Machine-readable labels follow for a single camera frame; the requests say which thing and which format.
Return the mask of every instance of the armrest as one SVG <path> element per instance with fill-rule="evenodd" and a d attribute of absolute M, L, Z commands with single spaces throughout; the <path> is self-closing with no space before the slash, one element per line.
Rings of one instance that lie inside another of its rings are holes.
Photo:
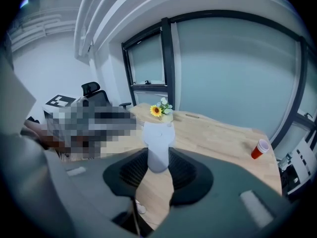
<path fill-rule="evenodd" d="M 119 107 L 123 107 L 124 109 L 127 109 L 127 106 L 131 105 L 131 102 L 122 103 L 119 105 Z"/>

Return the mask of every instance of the black chair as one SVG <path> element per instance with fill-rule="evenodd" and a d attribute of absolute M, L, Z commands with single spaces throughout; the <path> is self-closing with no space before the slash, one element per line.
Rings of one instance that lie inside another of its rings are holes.
<path fill-rule="evenodd" d="M 83 96 L 90 101 L 98 102 L 101 106 L 112 106 L 109 102 L 107 94 L 104 90 L 100 90 L 100 85 L 97 82 L 90 82 L 83 84 Z M 131 105 L 131 102 L 122 103 L 119 107 L 127 109 L 127 106 Z"/>

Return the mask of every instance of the flower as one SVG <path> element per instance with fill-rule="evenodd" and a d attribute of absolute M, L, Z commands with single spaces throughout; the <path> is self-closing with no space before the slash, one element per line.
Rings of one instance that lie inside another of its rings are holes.
<path fill-rule="evenodd" d="M 172 111 L 173 111 L 172 109 L 165 109 L 164 113 L 167 115 L 167 114 L 171 113 Z"/>
<path fill-rule="evenodd" d="M 151 114 L 155 117 L 160 117 L 162 115 L 162 109 L 153 105 L 150 107 Z"/>
<path fill-rule="evenodd" d="M 162 102 L 163 105 L 166 105 L 167 104 L 167 100 L 165 97 L 161 98 L 160 100 Z"/>

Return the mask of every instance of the cup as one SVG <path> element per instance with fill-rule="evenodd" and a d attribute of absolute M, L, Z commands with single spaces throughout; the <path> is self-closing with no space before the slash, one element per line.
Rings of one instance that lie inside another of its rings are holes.
<path fill-rule="evenodd" d="M 264 139 L 260 139 L 258 141 L 257 146 L 252 151 L 251 157 L 253 159 L 257 159 L 263 153 L 267 153 L 268 150 L 269 150 L 269 144 Z"/>

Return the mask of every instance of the black window frame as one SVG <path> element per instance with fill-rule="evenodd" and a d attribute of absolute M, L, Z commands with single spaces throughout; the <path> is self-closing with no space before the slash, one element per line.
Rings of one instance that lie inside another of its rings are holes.
<path fill-rule="evenodd" d="M 290 112 L 284 122 L 283 127 L 279 131 L 276 138 L 272 141 L 271 145 L 272 148 L 275 149 L 278 144 L 282 141 L 286 133 L 288 132 L 289 128 L 291 127 L 293 122 L 299 123 L 304 127 L 310 129 L 309 135 L 306 137 L 306 142 L 308 142 L 315 130 L 317 130 L 317 119 L 315 121 L 311 121 L 307 117 L 298 113 L 300 103 L 303 98 L 304 89 L 306 85 L 306 77 L 307 77 L 307 63 L 308 63 L 308 55 L 314 58 L 314 61 L 317 63 L 317 52 L 313 49 L 305 40 L 303 36 L 300 36 L 293 32 L 292 30 L 288 29 L 287 27 L 262 16 L 258 16 L 252 13 L 235 11 L 235 10 L 203 10 L 203 11 L 195 11 L 189 12 L 185 14 L 181 14 L 172 18 L 163 18 L 161 22 L 148 27 L 147 29 L 143 30 L 139 34 L 130 38 L 127 42 L 122 43 L 122 52 L 124 57 L 124 64 L 126 68 L 127 78 L 130 88 L 130 93 L 132 97 L 133 104 L 136 105 L 135 97 L 133 93 L 133 89 L 135 90 L 145 90 L 148 91 L 161 91 L 157 86 L 138 86 L 135 87 L 131 85 L 131 69 L 129 69 L 129 64 L 127 61 L 127 51 L 126 49 L 131 45 L 143 40 L 151 33 L 155 31 L 155 29 L 162 28 L 161 31 L 161 38 L 162 38 L 162 49 L 163 49 L 163 61 L 164 61 L 164 70 L 166 71 L 165 79 L 167 80 L 167 92 L 168 92 L 168 99 L 169 102 L 173 105 L 173 109 L 175 107 L 175 67 L 174 67 L 174 54 L 173 54 L 173 43 L 172 43 L 172 34 L 171 34 L 171 23 L 182 22 L 186 20 L 198 19 L 198 18 L 210 18 L 210 17 L 224 17 L 224 18 L 235 18 L 235 19 L 242 19 L 251 22 L 255 22 L 258 24 L 262 24 L 268 27 L 271 27 L 277 31 L 286 34 L 287 36 L 291 37 L 293 40 L 300 44 L 300 55 L 301 55 L 301 68 L 300 68 L 300 78 L 299 84 L 297 87 L 297 91 L 295 94 L 295 98 L 290 109 Z M 317 133 L 315 134 L 311 149 L 314 148 L 315 144 L 317 143 Z"/>

